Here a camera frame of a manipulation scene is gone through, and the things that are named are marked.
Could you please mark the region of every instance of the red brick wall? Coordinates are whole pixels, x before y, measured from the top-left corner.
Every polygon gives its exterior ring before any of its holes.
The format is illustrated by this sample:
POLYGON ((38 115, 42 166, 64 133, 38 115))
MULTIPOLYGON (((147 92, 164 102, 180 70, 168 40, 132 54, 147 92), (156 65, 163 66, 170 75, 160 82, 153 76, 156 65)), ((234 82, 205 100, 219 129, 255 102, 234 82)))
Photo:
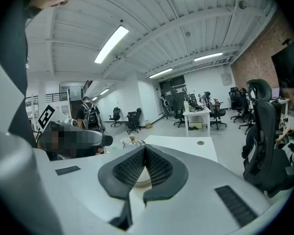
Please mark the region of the red brick wall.
MULTIPOLYGON (((251 46, 232 64, 236 86, 246 88, 246 81, 253 78, 266 80, 272 88, 279 87, 278 78, 271 57, 286 47, 282 43, 289 38, 294 42, 294 32, 284 15, 277 11, 272 20, 251 44, 251 46)), ((283 90, 289 98, 290 108, 294 107, 294 89, 283 90)))

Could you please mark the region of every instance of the floor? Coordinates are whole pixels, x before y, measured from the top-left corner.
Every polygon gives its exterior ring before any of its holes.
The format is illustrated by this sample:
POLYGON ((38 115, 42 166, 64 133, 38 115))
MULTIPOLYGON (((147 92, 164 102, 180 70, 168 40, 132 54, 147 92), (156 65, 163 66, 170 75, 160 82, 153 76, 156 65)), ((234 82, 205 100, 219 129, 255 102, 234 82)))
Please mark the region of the floor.
MULTIPOLYGON (((230 117, 236 114, 236 111, 226 110, 226 114, 221 118, 221 121, 226 123, 227 127, 221 126, 220 129, 217 130, 216 127, 212 125, 210 136, 215 146, 218 162, 238 176, 243 177, 244 166, 241 152, 242 147, 245 145, 246 127, 242 127, 242 129, 239 130, 239 125, 243 124, 242 120, 237 120, 233 123, 230 117)), ((173 125, 174 122, 175 119, 173 117, 169 117, 169 119, 162 118, 153 124, 153 128, 141 129, 139 133, 132 132, 132 134, 141 140, 144 140, 149 135, 186 137, 185 126, 181 125, 180 128, 178 128, 173 125)), ((123 148, 121 140, 128 138, 126 132, 128 128, 124 123, 122 125, 118 124, 116 127, 111 127, 110 124, 110 122, 106 122, 104 125, 107 133, 114 139, 113 144, 108 147, 108 150, 113 152, 114 150, 123 148)), ((189 136, 206 137, 207 128, 203 127, 199 130, 189 131, 189 136)))

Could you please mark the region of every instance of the office chair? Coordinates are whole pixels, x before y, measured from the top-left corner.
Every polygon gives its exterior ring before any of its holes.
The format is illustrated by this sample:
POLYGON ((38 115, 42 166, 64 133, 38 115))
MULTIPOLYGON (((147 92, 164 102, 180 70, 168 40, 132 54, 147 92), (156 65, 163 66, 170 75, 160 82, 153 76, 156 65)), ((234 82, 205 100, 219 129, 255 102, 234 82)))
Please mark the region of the office chair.
POLYGON ((231 119, 234 118, 234 123, 235 123, 235 120, 237 120, 238 118, 243 119, 241 116, 242 103, 241 103, 240 95, 238 91, 239 91, 239 88, 232 87, 231 91, 229 92, 230 99, 231 99, 231 108, 232 110, 235 110, 238 112, 236 116, 231 117, 231 119))
POLYGON ((246 158, 243 177, 272 198, 279 191, 294 186, 294 166, 284 150, 274 149, 275 139, 282 134, 277 131, 276 111, 272 104, 270 85, 263 79, 247 81, 248 94, 254 108, 257 135, 254 137, 254 153, 250 162, 246 158))
POLYGON ((209 108, 209 110, 211 111, 210 113, 210 117, 214 118, 213 121, 210 122, 210 125, 215 124, 217 126, 217 130, 219 130, 219 125, 226 125, 226 123, 222 123, 220 120, 220 117, 225 115, 225 110, 221 110, 220 109, 220 105, 222 104, 222 102, 217 102, 216 104, 213 104, 212 101, 209 101, 209 104, 207 104, 207 107, 209 108))
POLYGON ((129 112, 127 115, 128 118, 128 122, 125 123, 125 125, 129 128, 129 130, 127 130, 127 133, 130 135, 132 131, 136 131, 137 133, 139 133, 137 131, 137 129, 141 130, 139 127, 139 118, 142 114, 142 110, 141 108, 138 108, 135 112, 129 112))
POLYGON ((117 123, 122 125, 122 123, 118 121, 121 118, 120 111, 121 110, 118 107, 116 107, 116 108, 113 109, 113 117, 111 117, 111 115, 109 115, 109 117, 110 117, 109 120, 114 121, 114 123, 111 124, 111 127, 112 127, 112 125, 114 125, 114 127, 115 127, 117 123))
POLYGON ((179 119, 179 121, 175 122, 173 125, 178 124, 178 128, 180 128, 180 125, 185 123, 185 119, 183 116, 183 109, 178 109, 177 102, 174 100, 173 101, 173 111, 174 111, 174 118, 179 119))
POLYGON ((247 129, 245 130, 245 135, 247 134, 247 132, 250 130, 251 127, 253 127, 253 120, 254 120, 254 115, 253 115, 253 110, 249 108, 249 105, 248 105, 248 101, 247 101, 247 98, 246 98, 246 93, 247 93, 247 90, 245 88, 242 88, 240 90, 240 99, 241 99, 241 103, 242 103, 242 118, 243 119, 247 119, 248 120, 248 123, 247 124, 241 124, 239 126, 239 129, 241 127, 247 127, 247 129))

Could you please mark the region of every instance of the fluorescent light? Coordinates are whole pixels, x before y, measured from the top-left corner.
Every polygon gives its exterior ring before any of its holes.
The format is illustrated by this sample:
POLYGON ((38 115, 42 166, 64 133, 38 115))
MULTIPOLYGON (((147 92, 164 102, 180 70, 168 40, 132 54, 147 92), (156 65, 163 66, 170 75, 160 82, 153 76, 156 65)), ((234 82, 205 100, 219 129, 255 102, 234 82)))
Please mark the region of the fluorescent light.
POLYGON ((110 51, 114 48, 115 45, 128 33, 128 30, 123 26, 119 26, 119 28, 113 33, 110 39, 106 42, 104 47, 99 52, 97 58, 95 59, 95 63, 101 64, 106 56, 110 53, 110 51))
POLYGON ((194 61, 199 61, 199 60, 202 60, 202 59, 206 59, 206 58, 211 58, 211 57, 217 57, 217 56, 221 56, 222 55, 222 52, 220 53, 216 53, 216 54, 212 54, 212 55, 208 55, 208 56, 203 56, 203 57, 199 57, 199 58, 195 58, 194 61))
POLYGON ((163 71, 161 71, 161 72, 159 72, 159 73, 156 73, 155 75, 150 76, 149 78, 154 78, 154 77, 156 77, 156 76, 159 76, 159 75, 161 75, 161 74, 163 74, 163 73, 166 73, 166 72, 169 72, 169 71, 171 71, 171 70, 172 70, 172 68, 169 68, 169 69, 167 69, 167 70, 163 70, 163 71))
POLYGON ((109 89, 105 89, 102 93, 100 93, 100 95, 105 94, 109 89))

